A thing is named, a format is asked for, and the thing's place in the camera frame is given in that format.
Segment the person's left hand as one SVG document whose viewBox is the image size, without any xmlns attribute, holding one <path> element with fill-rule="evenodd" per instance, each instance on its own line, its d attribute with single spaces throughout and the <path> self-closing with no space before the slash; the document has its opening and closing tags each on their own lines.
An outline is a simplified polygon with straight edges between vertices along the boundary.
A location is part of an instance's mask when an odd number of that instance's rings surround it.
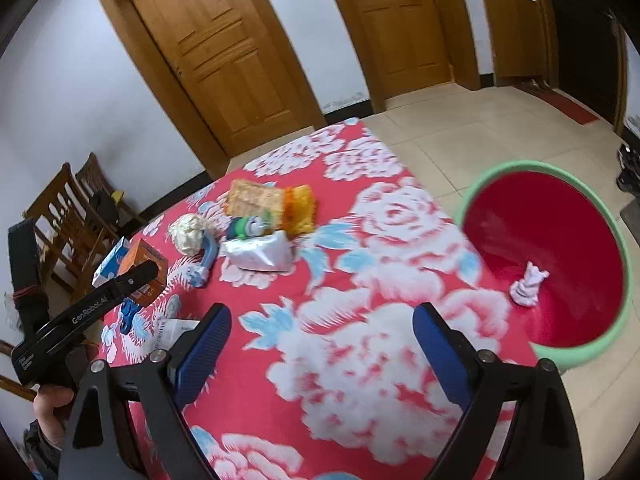
<svg viewBox="0 0 640 480">
<path fill-rule="evenodd" d="M 43 437 L 59 450 L 64 444 L 65 428 L 55 411 L 71 404 L 74 396 L 73 390 L 69 388 L 41 386 L 34 400 L 34 411 Z"/>
</svg>

